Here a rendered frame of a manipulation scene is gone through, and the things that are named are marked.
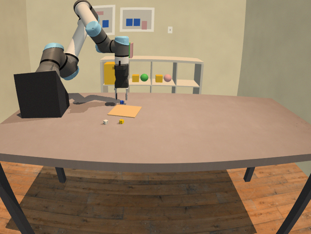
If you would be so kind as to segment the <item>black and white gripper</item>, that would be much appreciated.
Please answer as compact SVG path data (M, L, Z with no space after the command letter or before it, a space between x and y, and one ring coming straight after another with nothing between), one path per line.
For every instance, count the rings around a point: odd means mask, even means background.
M115 100L117 100L117 88L126 88L126 100L127 100L127 91L129 88L129 57L117 58L115 57Z

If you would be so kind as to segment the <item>orange flat mat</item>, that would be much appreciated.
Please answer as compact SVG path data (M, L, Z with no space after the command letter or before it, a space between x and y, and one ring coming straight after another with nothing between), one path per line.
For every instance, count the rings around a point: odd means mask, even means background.
M116 105L107 115L135 118L142 107Z

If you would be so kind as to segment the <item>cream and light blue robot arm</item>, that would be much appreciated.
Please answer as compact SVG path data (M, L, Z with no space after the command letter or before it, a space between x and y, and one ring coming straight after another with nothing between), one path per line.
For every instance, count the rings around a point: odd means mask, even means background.
M36 72L56 70L59 77L73 79L79 72L78 55L87 35L95 42L97 52L115 53L115 57L129 56L129 37L116 36L114 40L110 40L99 24L98 14L87 0L77 0L73 8L79 17L78 27L66 52L59 43L47 44Z

